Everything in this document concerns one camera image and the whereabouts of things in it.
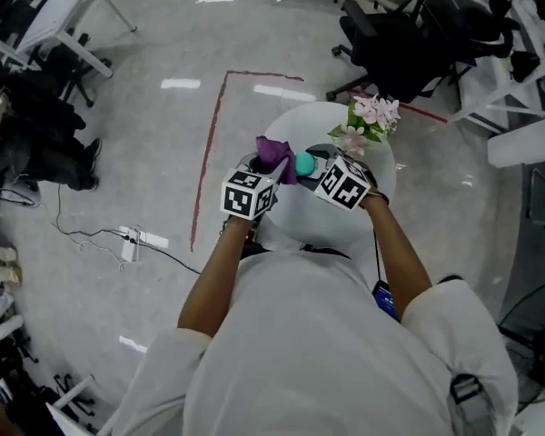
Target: floor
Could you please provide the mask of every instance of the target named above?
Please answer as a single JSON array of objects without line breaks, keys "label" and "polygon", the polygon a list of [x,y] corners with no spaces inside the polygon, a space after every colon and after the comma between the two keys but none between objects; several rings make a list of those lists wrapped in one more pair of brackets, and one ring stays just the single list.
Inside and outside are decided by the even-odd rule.
[{"label": "floor", "polygon": [[[91,48],[113,60],[114,77],[93,76],[88,84],[96,95],[93,109],[75,98],[87,122],[81,138],[104,141],[97,165],[101,185],[94,193],[62,189],[61,226],[94,232],[139,225],[168,238],[169,252],[200,270],[223,220],[217,210],[223,170],[250,152],[253,138],[276,117],[302,103],[291,93],[321,101],[326,91],[361,73],[331,55],[332,46],[346,43],[339,6],[332,0],[115,2],[139,30],[127,32],[103,2],[83,20]],[[228,76],[191,251],[208,133],[231,70],[302,81]],[[285,97],[256,93],[256,84],[281,87]],[[442,88],[412,106],[445,117],[457,108],[457,99],[455,91]],[[520,176],[487,164],[487,136],[477,126],[447,125],[408,109],[401,115],[391,138],[398,168],[392,209],[431,278],[461,274],[496,314],[516,243]],[[56,190],[42,183],[45,205],[34,210],[3,205],[0,229],[18,248],[25,271],[16,303],[43,378],[92,373],[96,394],[112,408],[127,389],[141,350],[159,330],[175,325],[195,275],[149,250],[120,272],[109,250],[119,253],[121,240],[100,234],[93,242],[106,249],[79,246],[49,224],[58,210]],[[274,228],[265,235],[270,246],[294,246]],[[371,236],[341,250],[368,279],[377,280]]]}]

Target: black pants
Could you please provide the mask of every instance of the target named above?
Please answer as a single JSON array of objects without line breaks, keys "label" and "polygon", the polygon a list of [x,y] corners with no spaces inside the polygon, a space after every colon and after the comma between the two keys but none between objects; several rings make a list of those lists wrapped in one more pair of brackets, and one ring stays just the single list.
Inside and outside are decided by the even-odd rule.
[{"label": "black pants", "polygon": [[[318,249],[316,247],[311,247],[310,245],[306,245],[303,248],[303,250],[306,251],[306,252],[328,253],[329,255],[339,255],[340,257],[349,258],[344,253],[338,252],[338,251],[336,251],[334,249],[330,249],[330,248],[320,248],[320,249]],[[265,252],[270,252],[270,251],[267,251],[259,243],[245,243],[244,247],[243,247],[243,253],[240,256],[240,259],[244,260],[246,257],[250,257],[252,255],[258,255],[259,253],[265,253]]]},{"label": "black pants", "polygon": [[94,185],[91,165],[84,162],[86,156],[82,154],[84,148],[81,143],[76,139],[73,141],[78,144],[70,143],[66,147],[33,145],[25,173],[36,181],[66,184],[75,191],[91,189]]}]

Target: white desk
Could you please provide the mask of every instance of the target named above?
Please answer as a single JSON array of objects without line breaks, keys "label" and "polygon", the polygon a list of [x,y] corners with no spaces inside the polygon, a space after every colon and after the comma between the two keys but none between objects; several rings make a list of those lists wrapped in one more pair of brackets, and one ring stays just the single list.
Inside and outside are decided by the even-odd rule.
[{"label": "white desk", "polygon": [[[48,0],[38,12],[38,15],[36,15],[36,18],[30,27],[28,27],[25,36],[16,48],[16,52],[21,54],[31,50],[48,39],[55,38],[73,50],[73,52],[83,58],[103,76],[111,77],[113,71],[65,31],[71,16],[82,1],[83,0]],[[133,32],[137,29],[137,27],[125,19],[125,16],[122,15],[111,0],[105,1],[121,18],[130,31]]]},{"label": "white desk", "polygon": [[[266,131],[269,139],[288,141],[296,154],[316,144],[330,144],[327,135],[337,124],[347,122],[347,107],[317,102],[303,104],[277,118]],[[390,145],[372,144],[364,158],[380,190],[390,200],[396,189],[396,164]],[[362,208],[347,213],[300,185],[281,185],[278,202],[267,213],[285,234],[316,247],[352,243],[372,231],[372,221]]]}]

